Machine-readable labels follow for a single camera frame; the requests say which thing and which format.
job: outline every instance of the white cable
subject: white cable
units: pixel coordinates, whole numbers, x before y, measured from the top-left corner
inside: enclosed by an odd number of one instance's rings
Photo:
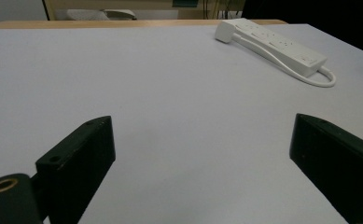
[[[310,85],[313,85],[316,87],[324,87],[324,88],[333,87],[335,85],[335,82],[336,82],[335,75],[324,66],[322,66],[320,69],[318,69],[317,72],[321,73],[325,77],[327,77],[329,79],[329,82],[316,82],[307,77],[302,76],[301,74],[298,74],[297,72],[295,72],[294,70],[292,70],[291,68],[286,66],[283,62],[281,62],[279,59],[277,59],[276,56],[274,56],[272,53],[270,53],[268,50],[261,47],[260,45],[254,43],[254,42],[251,42],[245,38],[242,38],[240,35],[237,35],[237,34],[233,34],[232,39],[242,45],[248,45],[248,47],[251,49],[255,49],[257,51],[263,51],[267,57],[270,57],[272,59],[272,61],[274,61],[275,64],[280,66],[280,68],[284,69],[292,77],[294,77],[300,81],[303,81],[307,84],[310,84]]]

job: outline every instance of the brass insert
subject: brass insert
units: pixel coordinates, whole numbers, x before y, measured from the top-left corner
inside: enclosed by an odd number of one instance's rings
[[[18,179],[16,179],[16,178],[8,178],[8,179],[1,180],[0,181],[0,193],[4,192],[6,190],[12,189],[17,184],[18,184]]]

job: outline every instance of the table surface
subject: table surface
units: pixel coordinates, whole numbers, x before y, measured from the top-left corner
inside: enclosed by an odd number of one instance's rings
[[[260,25],[286,24],[281,20],[251,20]],[[179,25],[218,25],[221,20],[154,21],[0,21],[0,29],[119,28]]]
[[[109,115],[117,160],[81,224],[345,223],[288,151],[297,113],[363,139],[363,51],[308,24],[267,27],[328,56],[337,84],[216,41],[216,24],[0,29],[0,176],[32,176]]]

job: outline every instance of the power strip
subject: power strip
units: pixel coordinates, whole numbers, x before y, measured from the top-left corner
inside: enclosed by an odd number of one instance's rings
[[[326,56],[250,20],[241,18],[222,21],[216,28],[215,38],[224,43],[234,40],[308,84],[318,87],[335,85],[336,77],[323,66]],[[308,78],[317,72],[326,76],[330,82],[316,82]]]

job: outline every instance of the wooden table edge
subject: wooden table edge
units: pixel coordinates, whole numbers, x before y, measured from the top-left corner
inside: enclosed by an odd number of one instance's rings
[[[180,25],[218,25],[222,20],[153,21],[0,21],[0,29],[124,28]],[[287,24],[281,20],[251,20],[259,25]]]

